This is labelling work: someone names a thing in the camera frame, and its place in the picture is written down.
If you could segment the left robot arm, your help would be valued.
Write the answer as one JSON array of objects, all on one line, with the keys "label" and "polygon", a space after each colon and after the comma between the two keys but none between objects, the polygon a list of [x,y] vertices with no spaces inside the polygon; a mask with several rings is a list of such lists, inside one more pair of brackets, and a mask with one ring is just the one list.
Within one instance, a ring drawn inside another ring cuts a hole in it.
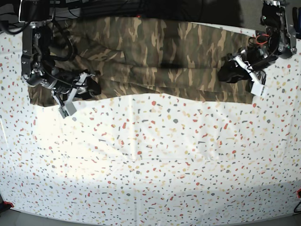
[{"label": "left robot arm", "polygon": [[249,38],[247,47],[226,56],[225,64],[218,72],[219,81],[247,80],[252,85],[251,94],[262,97],[267,94],[264,70],[278,58],[289,59],[297,53],[297,32],[286,7],[284,0],[263,1],[260,23],[265,31],[257,31],[255,37]]}]

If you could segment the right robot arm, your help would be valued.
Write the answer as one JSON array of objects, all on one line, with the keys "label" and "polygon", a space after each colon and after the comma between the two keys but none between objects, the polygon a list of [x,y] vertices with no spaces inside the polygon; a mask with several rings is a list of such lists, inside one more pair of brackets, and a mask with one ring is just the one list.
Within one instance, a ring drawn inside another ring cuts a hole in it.
[{"label": "right robot arm", "polygon": [[[101,94],[100,85],[89,71],[67,71],[56,62],[67,62],[74,56],[74,48],[67,34],[55,20],[55,5],[48,0],[22,0],[19,21],[27,28],[22,34],[22,80],[29,87],[33,105],[58,105],[63,118],[76,113],[75,99],[90,100]],[[67,46],[65,56],[50,52],[56,28]]]}]

